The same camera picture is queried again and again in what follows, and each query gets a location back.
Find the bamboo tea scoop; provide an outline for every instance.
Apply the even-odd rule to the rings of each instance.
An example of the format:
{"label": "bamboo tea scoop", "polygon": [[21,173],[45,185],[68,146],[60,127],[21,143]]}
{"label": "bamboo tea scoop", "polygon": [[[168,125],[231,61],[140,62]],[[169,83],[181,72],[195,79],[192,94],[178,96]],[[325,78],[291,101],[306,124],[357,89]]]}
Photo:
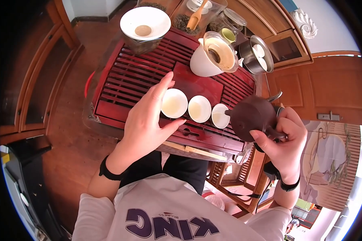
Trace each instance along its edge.
{"label": "bamboo tea scoop", "polygon": [[196,29],[198,22],[201,19],[201,12],[207,2],[208,2],[208,0],[204,0],[203,3],[201,4],[201,6],[198,8],[198,10],[196,12],[194,12],[192,14],[192,16],[190,16],[188,25],[186,26],[187,28],[190,28],[191,30]]}

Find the wrist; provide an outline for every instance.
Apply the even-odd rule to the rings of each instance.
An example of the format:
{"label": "wrist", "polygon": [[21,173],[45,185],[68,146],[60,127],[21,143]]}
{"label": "wrist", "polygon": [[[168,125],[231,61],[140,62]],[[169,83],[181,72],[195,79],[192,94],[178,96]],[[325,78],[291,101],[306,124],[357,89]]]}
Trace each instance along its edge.
{"label": "wrist", "polygon": [[135,161],[129,148],[124,142],[120,141],[108,156],[106,167],[111,173],[119,175]]}
{"label": "wrist", "polygon": [[281,180],[286,185],[294,185],[298,182],[300,176],[300,169],[294,169],[291,173],[282,174],[280,173]]}

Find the wooden floor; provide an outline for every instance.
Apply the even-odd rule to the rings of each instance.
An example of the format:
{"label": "wooden floor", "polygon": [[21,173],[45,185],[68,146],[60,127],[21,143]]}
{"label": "wooden floor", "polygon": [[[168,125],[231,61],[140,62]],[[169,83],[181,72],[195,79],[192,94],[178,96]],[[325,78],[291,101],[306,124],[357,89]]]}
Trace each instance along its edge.
{"label": "wooden floor", "polygon": [[43,155],[43,172],[51,203],[69,231],[74,229],[80,195],[116,144],[114,138],[83,125],[84,86],[119,29],[121,16],[134,4],[128,2],[109,23],[79,22],[74,27],[85,49],[66,75],[47,134],[53,149]]}

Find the wall mural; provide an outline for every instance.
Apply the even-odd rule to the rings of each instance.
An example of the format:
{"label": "wall mural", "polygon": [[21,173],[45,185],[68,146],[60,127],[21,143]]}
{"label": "wall mural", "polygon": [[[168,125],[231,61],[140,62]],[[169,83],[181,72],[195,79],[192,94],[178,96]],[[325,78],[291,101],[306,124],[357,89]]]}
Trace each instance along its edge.
{"label": "wall mural", "polygon": [[342,211],[357,171],[358,125],[303,121],[307,142],[301,157],[300,198]]}

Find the wooden table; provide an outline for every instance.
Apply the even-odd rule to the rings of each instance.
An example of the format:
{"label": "wooden table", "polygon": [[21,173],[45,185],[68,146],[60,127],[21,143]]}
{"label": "wooden table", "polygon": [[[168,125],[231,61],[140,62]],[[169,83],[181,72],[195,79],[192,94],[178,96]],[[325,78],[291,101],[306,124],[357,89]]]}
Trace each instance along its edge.
{"label": "wooden table", "polygon": [[[84,103],[84,110],[83,110],[83,116],[82,116],[83,122],[88,128],[91,128],[97,132],[106,134],[108,136],[117,138],[119,140],[122,139],[122,137],[123,137],[123,129],[101,124],[101,121],[99,120],[99,118],[96,118],[93,114],[93,110],[94,110],[94,106],[95,106],[95,103],[93,103],[93,97],[94,97],[94,93],[96,91],[97,85],[101,79],[102,71],[105,69],[108,60],[110,59],[111,55],[113,54],[113,51],[115,50],[115,47],[119,43],[122,36],[123,36],[123,34],[121,31],[119,31],[115,35],[115,37],[112,39],[107,51],[104,53],[98,68],[95,70],[92,80],[88,86],[87,98]],[[256,94],[260,95],[261,94],[261,84],[259,84],[259,81],[261,78],[260,78],[260,76],[253,76],[253,77],[255,79]],[[208,150],[208,149],[203,149],[203,148],[200,148],[200,149],[209,151],[211,153],[215,153],[215,154],[218,154],[221,156],[225,156],[225,157],[227,157],[228,162],[233,162],[232,161],[233,153],[224,153],[224,152],[213,151],[213,150]],[[197,153],[184,152],[179,149],[169,147],[166,145],[159,146],[157,148],[157,150],[161,151],[161,152],[167,152],[170,154],[181,155],[181,156],[185,156],[185,157],[212,160],[212,161],[222,161],[222,160],[218,160],[216,158],[207,157],[207,156],[200,155]]]}

